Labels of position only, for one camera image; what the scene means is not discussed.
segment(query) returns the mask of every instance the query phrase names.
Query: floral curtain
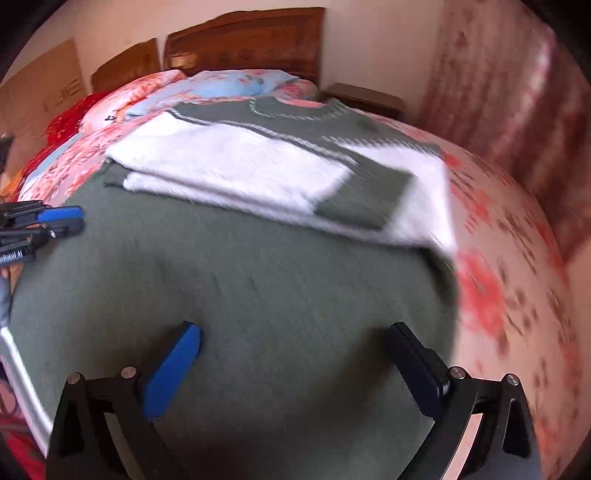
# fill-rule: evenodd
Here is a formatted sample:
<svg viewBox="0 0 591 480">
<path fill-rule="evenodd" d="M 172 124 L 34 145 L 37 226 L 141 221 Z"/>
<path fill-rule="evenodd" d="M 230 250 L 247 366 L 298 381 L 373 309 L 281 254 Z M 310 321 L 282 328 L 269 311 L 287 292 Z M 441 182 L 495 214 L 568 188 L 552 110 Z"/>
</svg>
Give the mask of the floral curtain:
<svg viewBox="0 0 591 480">
<path fill-rule="evenodd" d="M 519 0 L 446 0 L 418 126 L 504 168 L 566 261 L 591 236 L 591 86 Z"/>
</svg>

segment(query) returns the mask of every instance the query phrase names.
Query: wooden headboard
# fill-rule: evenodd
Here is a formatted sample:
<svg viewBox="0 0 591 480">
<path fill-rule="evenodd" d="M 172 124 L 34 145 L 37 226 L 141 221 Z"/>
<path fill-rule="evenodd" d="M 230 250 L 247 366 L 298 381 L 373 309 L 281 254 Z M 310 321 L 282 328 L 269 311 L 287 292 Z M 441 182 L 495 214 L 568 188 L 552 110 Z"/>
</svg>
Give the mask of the wooden headboard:
<svg viewBox="0 0 591 480">
<path fill-rule="evenodd" d="M 132 80 L 161 70 L 156 39 L 137 43 L 102 64 L 92 74 L 93 92 L 110 92 Z"/>
<path fill-rule="evenodd" d="M 318 84 L 324 8 L 232 12 L 168 36 L 164 68 L 279 69 Z"/>
</svg>

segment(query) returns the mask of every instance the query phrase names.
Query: cardboard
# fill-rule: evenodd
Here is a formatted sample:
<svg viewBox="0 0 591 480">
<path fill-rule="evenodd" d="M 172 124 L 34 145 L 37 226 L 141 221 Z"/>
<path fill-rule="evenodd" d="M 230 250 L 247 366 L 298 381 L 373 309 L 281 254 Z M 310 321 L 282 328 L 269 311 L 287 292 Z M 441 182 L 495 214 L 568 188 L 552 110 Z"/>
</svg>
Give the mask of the cardboard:
<svg viewBox="0 0 591 480">
<path fill-rule="evenodd" d="M 0 134 L 15 137 L 2 185 L 47 144 L 49 122 L 85 96 L 73 39 L 36 58 L 0 87 Z"/>
</svg>

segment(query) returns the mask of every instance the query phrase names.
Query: metal bolt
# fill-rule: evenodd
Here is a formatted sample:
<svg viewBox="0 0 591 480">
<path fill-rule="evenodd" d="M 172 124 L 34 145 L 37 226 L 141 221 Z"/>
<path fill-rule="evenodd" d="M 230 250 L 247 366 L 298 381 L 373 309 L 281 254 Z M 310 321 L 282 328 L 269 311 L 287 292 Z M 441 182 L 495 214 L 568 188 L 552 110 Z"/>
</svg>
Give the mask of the metal bolt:
<svg viewBox="0 0 591 480">
<path fill-rule="evenodd" d="M 519 385 L 519 378 L 517 377 L 517 375 L 513 375 L 513 374 L 507 375 L 507 381 L 511 385 L 513 385 L 514 387 L 516 387 L 517 385 Z"/>
<path fill-rule="evenodd" d="M 135 374 L 138 371 L 135 369 L 135 367 L 125 367 L 122 371 L 121 371 L 121 376 L 123 378 L 133 378 L 135 377 Z"/>
<path fill-rule="evenodd" d="M 70 375 L 68 375 L 67 382 L 70 385 L 76 385 L 79 381 L 80 381 L 80 374 L 78 372 L 72 372 Z"/>
<path fill-rule="evenodd" d="M 462 378 L 466 378 L 466 371 L 462 367 L 451 367 L 449 369 L 450 374 L 456 380 L 461 380 Z"/>
</svg>

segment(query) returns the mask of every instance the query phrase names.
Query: black gripper frame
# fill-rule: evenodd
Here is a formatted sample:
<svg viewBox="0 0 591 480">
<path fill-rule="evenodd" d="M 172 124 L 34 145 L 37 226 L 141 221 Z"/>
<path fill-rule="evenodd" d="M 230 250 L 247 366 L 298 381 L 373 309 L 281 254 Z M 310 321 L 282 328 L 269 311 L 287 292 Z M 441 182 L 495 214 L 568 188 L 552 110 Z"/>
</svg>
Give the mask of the black gripper frame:
<svg viewBox="0 0 591 480">
<path fill-rule="evenodd" d="M 530 409 L 521 382 L 472 378 L 447 368 L 402 322 L 388 329 L 387 350 L 421 412 L 435 424 L 398 480 L 439 480 L 445 474 L 473 414 L 482 414 L 459 479 L 541 479 Z"/>
<path fill-rule="evenodd" d="M 482 419 L 460 479 L 541 479 L 530 411 L 517 376 L 507 374 L 500 381 L 479 380 L 461 367 L 447 368 L 404 323 L 388 329 L 386 343 L 390 358 L 421 412 L 435 421 L 398 480 L 440 480 L 473 414 L 482 414 Z M 148 371 L 155 371 L 158 358 Z M 128 479 L 104 412 L 118 416 L 147 480 L 188 480 L 142 412 L 141 390 L 150 377 L 139 372 L 133 378 L 117 375 L 88 381 L 80 375 L 74 379 L 76 382 L 69 381 L 56 414 L 47 480 Z"/>
</svg>

